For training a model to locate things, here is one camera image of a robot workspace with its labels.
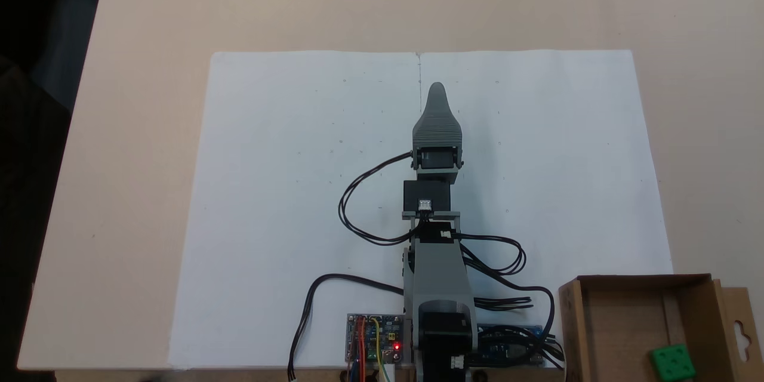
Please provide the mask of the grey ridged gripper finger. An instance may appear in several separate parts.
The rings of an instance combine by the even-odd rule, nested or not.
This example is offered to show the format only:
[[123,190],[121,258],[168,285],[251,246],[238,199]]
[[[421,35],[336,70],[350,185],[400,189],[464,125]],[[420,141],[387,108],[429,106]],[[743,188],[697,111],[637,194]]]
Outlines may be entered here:
[[445,86],[434,82],[429,87],[422,115],[412,130],[415,150],[428,147],[461,147],[462,130],[451,112]]

